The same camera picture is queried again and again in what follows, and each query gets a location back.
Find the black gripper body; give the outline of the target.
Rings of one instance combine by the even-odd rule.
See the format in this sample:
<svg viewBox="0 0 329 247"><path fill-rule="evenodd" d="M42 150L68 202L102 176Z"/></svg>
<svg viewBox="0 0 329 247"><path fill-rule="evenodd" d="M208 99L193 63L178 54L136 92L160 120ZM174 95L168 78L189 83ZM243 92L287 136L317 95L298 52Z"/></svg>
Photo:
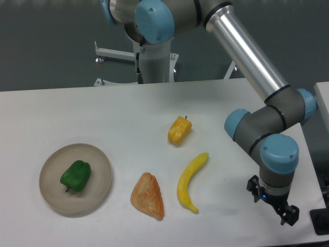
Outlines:
<svg viewBox="0 0 329 247"><path fill-rule="evenodd" d="M261 186L261 199L274 207L279 207L287 204L287 199L290 193L290 186L271 187L269 185Z"/></svg>

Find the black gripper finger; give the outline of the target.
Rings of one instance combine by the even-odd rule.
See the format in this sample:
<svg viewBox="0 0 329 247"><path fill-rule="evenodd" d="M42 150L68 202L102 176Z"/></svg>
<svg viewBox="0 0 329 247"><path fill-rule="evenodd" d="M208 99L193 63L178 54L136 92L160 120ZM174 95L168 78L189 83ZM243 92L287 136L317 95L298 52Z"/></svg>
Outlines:
<svg viewBox="0 0 329 247"><path fill-rule="evenodd" d="M299 208L294 205L288 205L287 201L275 203L272 206L281 218L281 225L288 224L293 226L299 220Z"/></svg>
<svg viewBox="0 0 329 247"><path fill-rule="evenodd" d="M254 203L263 198L264 187L259 184L258 176L254 175L248 180L246 189L251 192Z"/></svg>

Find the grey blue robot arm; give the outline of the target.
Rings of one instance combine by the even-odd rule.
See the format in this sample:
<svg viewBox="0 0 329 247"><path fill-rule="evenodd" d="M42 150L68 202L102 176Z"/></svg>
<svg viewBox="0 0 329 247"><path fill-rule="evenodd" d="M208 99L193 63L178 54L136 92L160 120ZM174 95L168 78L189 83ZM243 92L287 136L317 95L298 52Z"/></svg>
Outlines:
<svg viewBox="0 0 329 247"><path fill-rule="evenodd" d="M298 221L299 209L287 202L299 147L283 132L310 118L313 95L294 90L258 48L234 14L231 1L101 1L111 25L121 23L134 42L137 82L169 82L172 39L203 25L213 34L264 101L254 113L233 111L224 128L259 166L247 183L254 200L271 205L282 224Z"/></svg>

